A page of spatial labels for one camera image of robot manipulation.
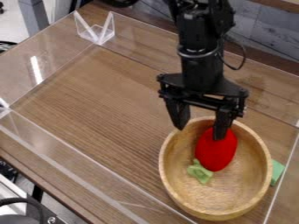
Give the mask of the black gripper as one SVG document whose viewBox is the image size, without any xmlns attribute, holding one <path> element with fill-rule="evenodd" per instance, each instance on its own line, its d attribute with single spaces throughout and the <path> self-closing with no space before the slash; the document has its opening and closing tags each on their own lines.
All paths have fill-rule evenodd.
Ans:
<svg viewBox="0 0 299 224">
<path fill-rule="evenodd" d="M 190 106 L 217 111 L 213 139 L 223 140 L 237 117 L 245 115 L 249 91 L 225 76 L 223 54 L 183 55 L 182 71 L 162 73 L 159 97 L 163 98 L 172 125 L 183 130 L 191 119 Z"/>
</svg>

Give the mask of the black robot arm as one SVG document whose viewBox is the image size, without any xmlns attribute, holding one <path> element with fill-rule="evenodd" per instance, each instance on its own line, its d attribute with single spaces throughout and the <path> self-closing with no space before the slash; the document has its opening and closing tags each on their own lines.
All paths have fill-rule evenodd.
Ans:
<svg viewBox="0 0 299 224">
<path fill-rule="evenodd" d="M 235 25 L 229 0 L 170 0 L 179 34 L 176 48 L 182 59 L 179 73 L 162 73 L 159 96 L 172 124 L 183 129 L 191 107 L 215 112 L 213 139 L 222 140 L 237 118 L 245 115 L 249 91 L 225 77 L 225 42 Z"/>
</svg>

